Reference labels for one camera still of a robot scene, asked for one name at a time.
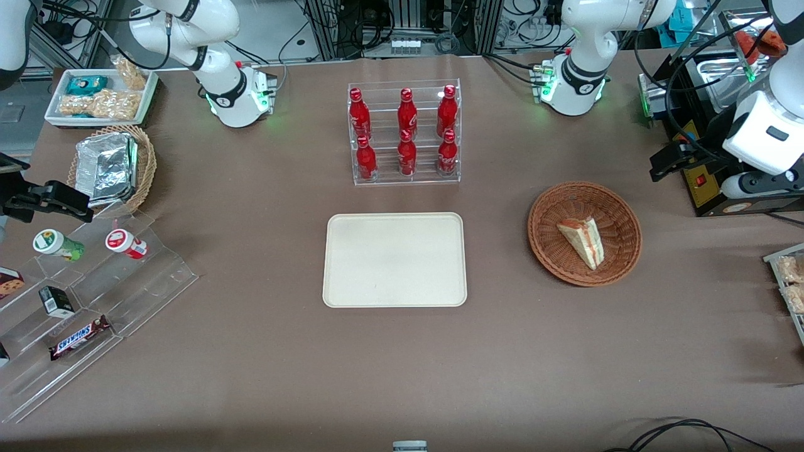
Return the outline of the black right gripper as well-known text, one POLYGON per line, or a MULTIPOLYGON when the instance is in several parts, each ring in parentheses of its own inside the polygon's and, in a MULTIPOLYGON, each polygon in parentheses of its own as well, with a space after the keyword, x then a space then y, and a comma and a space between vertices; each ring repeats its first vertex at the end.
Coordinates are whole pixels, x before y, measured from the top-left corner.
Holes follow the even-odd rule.
POLYGON ((35 212, 62 213, 81 222, 92 222, 94 212, 89 207, 90 198, 83 192, 58 181, 48 181, 38 186, 24 180, 22 171, 28 163, 1 154, 1 202, 2 214, 23 223, 31 223, 35 212))

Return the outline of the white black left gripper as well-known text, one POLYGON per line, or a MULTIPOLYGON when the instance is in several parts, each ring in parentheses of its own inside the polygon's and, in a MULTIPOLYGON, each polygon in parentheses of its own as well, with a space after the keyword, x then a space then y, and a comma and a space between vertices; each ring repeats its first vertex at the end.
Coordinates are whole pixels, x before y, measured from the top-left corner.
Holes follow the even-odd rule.
POLYGON ((694 166, 694 178, 698 180, 724 180, 721 193, 727 198, 754 198, 762 196, 802 195, 802 176, 790 169, 780 175, 768 175, 762 171, 748 171, 733 175, 733 157, 729 154, 696 153, 689 143, 669 143, 650 158, 651 181, 660 182, 667 175, 687 170, 694 166))

